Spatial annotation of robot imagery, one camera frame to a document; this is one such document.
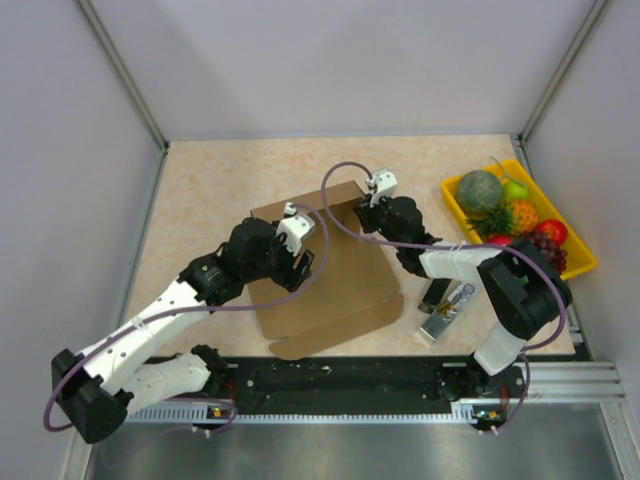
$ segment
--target white wall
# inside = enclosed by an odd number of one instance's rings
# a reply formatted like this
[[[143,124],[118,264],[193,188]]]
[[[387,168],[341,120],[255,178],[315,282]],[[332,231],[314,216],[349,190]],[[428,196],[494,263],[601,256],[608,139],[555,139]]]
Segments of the white wall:
[[[600,259],[572,289],[640,423],[640,3],[612,2],[531,143],[535,173]]]
[[[0,478],[40,480],[51,358],[115,324],[159,154],[72,1],[5,2],[0,58]]]
[[[519,132],[593,0],[94,0],[171,139]]]

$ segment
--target melon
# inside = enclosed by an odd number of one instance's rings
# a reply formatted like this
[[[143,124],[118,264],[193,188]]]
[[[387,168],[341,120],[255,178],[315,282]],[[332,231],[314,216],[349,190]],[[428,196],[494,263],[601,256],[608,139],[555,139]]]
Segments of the melon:
[[[460,179],[456,201],[465,213],[471,215],[492,212],[502,202],[500,179],[485,170],[473,170]]]

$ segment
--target open cardboard box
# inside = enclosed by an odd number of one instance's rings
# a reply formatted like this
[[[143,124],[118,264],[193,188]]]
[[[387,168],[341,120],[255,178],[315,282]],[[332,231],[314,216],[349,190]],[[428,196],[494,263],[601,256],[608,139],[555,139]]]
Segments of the open cardboard box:
[[[351,181],[327,189],[331,211],[349,229],[360,231],[353,208],[363,192]],[[329,259],[314,285],[279,307],[259,310],[263,336],[275,340],[270,350],[285,360],[297,360],[395,322],[404,297],[391,265],[379,245],[360,242],[338,229],[327,217],[320,191],[251,210],[267,221],[280,220],[287,201],[306,203],[320,211],[329,227]],[[304,242],[315,254],[317,268],[324,250],[322,227]],[[267,303],[288,293],[270,280],[248,285],[253,303]]]

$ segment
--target grapes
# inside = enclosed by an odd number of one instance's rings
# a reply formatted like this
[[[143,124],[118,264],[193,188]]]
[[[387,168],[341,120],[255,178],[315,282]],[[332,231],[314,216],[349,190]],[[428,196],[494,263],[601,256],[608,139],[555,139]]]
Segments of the grapes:
[[[567,269],[567,256],[569,253],[561,249],[556,242],[549,239],[544,232],[534,230],[523,236],[535,245],[556,272],[562,273]]]

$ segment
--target yellow bin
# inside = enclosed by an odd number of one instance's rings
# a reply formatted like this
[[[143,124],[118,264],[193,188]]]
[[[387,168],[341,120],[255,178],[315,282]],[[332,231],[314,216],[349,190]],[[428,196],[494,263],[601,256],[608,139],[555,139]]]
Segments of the yellow bin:
[[[591,250],[589,250],[589,248],[575,232],[575,230],[571,228],[571,225],[569,225],[567,221],[562,217],[562,215],[560,215],[560,212],[558,212],[556,207],[553,206],[547,196],[533,181],[533,179],[525,171],[522,165],[520,165],[520,162],[518,162],[515,158],[511,158],[509,160],[501,162],[501,164],[511,177],[529,186],[529,189],[531,191],[530,199],[538,208],[540,221],[548,220],[550,218],[556,218],[558,220],[561,220],[562,223],[567,226],[567,230],[569,230],[569,236],[567,237],[566,242],[562,244],[562,248],[564,248],[568,253],[567,269],[561,275],[562,279],[568,280],[596,268],[598,266],[598,260],[593,255],[593,253],[591,253]],[[502,176],[502,171],[500,170],[500,167],[498,167],[498,165],[490,165],[484,170],[493,173],[498,178]],[[462,175],[459,175],[442,182],[442,197],[444,199],[444,203],[453,214],[456,222],[458,222],[458,225],[460,225],[460,228],[466,235],[469,242],[482,243],[482,239],[475,232],[475,230],[469,228],[469,225],[467,224],[468,217],[462,211],[460,205],[458,205],[458,202],[456,202],[456,187],[458,186],[458,182],[461,178]]]

